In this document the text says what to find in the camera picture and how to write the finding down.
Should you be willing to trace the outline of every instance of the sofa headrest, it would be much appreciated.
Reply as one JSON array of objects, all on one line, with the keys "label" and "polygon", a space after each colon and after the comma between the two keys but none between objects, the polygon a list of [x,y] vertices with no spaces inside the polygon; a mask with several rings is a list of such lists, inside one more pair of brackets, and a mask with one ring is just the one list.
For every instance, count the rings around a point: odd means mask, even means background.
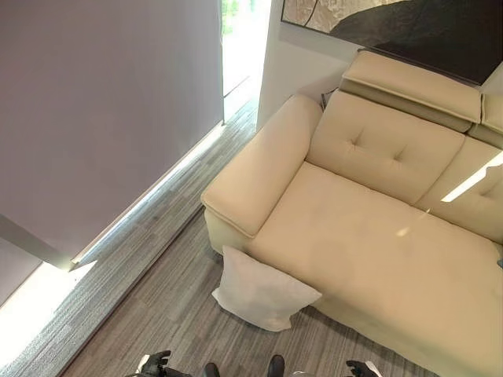
[{"label": "sofa headrest", "polygon": [[360,51],[340,89],[459,132],[480,123],[480,92],[446,76]]},{"label": "sofa headrest", "polygon": [[482,121],[472,126],[468,134],[475,139],[503,148],[503,96],[483,94]]}]

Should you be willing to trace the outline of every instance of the lavender wall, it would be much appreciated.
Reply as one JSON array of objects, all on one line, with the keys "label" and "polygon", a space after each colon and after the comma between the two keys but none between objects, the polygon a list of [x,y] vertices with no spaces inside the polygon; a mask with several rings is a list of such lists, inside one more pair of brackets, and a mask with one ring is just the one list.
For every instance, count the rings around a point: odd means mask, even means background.
[{"label": "lavender wall", "polygon": [[0,213],[79,253],[222,119],[218,14],[219,0],[0,2]]}]

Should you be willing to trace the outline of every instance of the white pillow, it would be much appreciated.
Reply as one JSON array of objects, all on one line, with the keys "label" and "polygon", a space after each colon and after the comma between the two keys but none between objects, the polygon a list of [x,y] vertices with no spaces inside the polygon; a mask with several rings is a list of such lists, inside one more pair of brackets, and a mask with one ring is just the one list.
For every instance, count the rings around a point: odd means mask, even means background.
[{"label": "white pillow", "polygon": [[321,297],[293,277],[257,262],[232,247],[223,247],[223,274],[213,291],[220,306],[269,331],[290,328],[290,316]]}]

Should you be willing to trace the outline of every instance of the sunlight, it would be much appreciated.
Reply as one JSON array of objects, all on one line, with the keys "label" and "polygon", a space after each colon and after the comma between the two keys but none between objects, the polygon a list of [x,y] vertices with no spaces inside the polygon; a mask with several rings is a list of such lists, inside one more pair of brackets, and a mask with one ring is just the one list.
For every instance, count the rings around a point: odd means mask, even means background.
[{"label": "sunlight", "polygon": [[42,263],[0,308],[0,368],[11,363],[50,322],[77,283],[93,268],[70,273]]},{"label": "sunlight", "polygon": [[469,190],[471,187],[476,185],[478,182],[482,181],[484,177],[486,177],[486,170],[488,167],[497,167],[498,165],[503,164],[503,152],[500,152],[494,157],[491,161],[486,163],[483,167],[478,169],[471,177],[469,177],[466,181],[457,186],[453,191],[449,192],[442,199],[443,202],[452,202],[463,192]]}]

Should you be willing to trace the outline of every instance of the framed artwork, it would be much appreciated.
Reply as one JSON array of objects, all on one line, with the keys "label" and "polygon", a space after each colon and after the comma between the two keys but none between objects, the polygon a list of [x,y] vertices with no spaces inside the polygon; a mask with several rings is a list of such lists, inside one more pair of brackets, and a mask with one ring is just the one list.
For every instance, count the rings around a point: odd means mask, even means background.
[{"label": "framed artwork", "polygon": [[479,85],[503,60],[503,0],[284,0],[281,20]]}]

